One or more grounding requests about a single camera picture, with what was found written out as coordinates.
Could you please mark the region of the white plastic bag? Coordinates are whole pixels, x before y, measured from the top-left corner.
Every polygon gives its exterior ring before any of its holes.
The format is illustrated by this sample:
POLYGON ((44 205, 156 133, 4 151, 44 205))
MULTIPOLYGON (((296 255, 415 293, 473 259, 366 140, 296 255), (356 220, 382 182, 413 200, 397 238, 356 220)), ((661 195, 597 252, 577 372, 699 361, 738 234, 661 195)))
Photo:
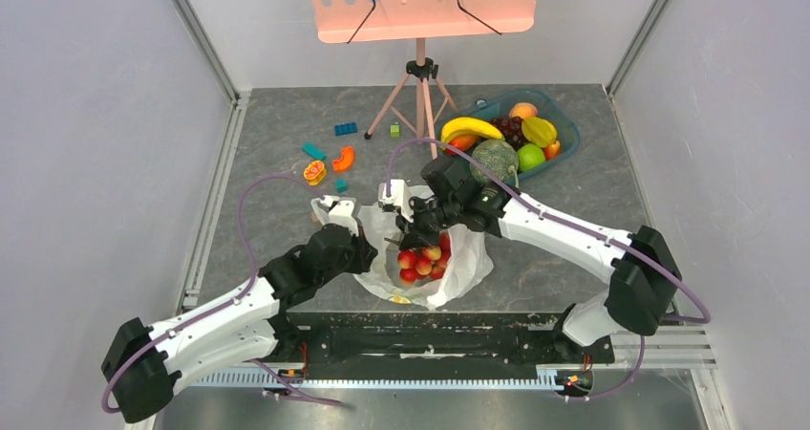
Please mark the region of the white plastic bag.
MULTIPOLYGON (((310 206, 313 216, 320 224, 326 225, 328 218, 320 205, 321 200, 312 199, 310 206)), ((435 310, 466 294, 494 268, 485 248, 484 234, 456 225, 449 228, 452 256, 443 278, 424 284, 402 284, 398 278, 398 265, 394 262, 397 250, 392 243, 402 236, 395 225, 396 214, 383 211, 377 204, 356 204, 356 219, 368 241, 378 250, 378 255, 369 271, 355 274, 353 278, 365 290, 383 300, 435 310)))

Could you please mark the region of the red cherry fruit cluster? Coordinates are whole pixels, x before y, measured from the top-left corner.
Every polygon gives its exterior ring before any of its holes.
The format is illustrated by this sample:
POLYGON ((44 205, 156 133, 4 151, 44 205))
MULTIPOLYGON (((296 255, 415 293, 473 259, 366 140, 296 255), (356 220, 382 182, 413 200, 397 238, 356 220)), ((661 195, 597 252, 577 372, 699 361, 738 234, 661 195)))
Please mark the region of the red cherry fruit cluster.
POLYGON ((399 281, 415 285, 440 280, 451 256, 451 238, 447 231, 439 233, 437 246, 401 250, 396 257, 399 281))

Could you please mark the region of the yellow banana fake fruit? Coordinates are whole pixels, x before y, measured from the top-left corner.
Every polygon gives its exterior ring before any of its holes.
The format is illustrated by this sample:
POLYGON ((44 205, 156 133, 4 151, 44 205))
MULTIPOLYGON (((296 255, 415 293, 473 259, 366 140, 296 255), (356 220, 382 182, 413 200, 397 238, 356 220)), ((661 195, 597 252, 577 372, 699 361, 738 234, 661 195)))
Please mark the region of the yellow banana fake fruit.
POLYGON ((445 122, 440 131, 440 140, 449 143, 451 140, 466 135, 473 135, 489 140, 504 140, 503 133, 488 121, 473 117, 458 117, 445 122))

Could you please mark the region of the yellow green starfruit fake fruit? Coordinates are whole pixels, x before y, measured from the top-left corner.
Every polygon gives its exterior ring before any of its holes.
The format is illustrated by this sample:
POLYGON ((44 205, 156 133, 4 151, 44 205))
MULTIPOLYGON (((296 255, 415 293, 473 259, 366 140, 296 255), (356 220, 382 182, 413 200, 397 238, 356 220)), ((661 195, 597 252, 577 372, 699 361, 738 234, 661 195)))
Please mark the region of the yellow green starfruit fake fruit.
POLYGON ((522 120, 522 134, 531 143, 546 148, 558 139, 556 127, 547 119, 528 117, 522 120))

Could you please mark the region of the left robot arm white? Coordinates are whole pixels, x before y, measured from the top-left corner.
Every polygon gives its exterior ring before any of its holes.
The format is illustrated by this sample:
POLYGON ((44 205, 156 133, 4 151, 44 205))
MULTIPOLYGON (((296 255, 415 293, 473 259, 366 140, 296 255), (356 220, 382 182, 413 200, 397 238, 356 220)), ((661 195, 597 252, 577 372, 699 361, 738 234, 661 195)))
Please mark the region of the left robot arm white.
POLYGON ((127 423, 148 419, 182 390, 223 368, 293 358, 300 335, 287 312, 343 273, 370 269, 378 251, 363 230, 328 224, 199 307, 150 325, 119 326, 101 364, 102 408, 127 423))

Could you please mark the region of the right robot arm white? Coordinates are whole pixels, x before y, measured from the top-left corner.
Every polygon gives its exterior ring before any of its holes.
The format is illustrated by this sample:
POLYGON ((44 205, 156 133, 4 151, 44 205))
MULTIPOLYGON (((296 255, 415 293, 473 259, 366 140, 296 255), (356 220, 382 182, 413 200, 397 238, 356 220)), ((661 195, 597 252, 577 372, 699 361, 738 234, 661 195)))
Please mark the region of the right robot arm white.
POLYGON ((598 226, 548 207, 486 173, 476 180, 459 158, 430 161, 421 177, 432 192, 424 199, 393 177, 378 199, 397 214, 407 245, 433 245, 456 225, 548 251, 602 279, 607 290, 564 311, 551 336, 554 354, 575 361, 597 340, 620 331, 656 334, 683 287, 659 231, 598 226))

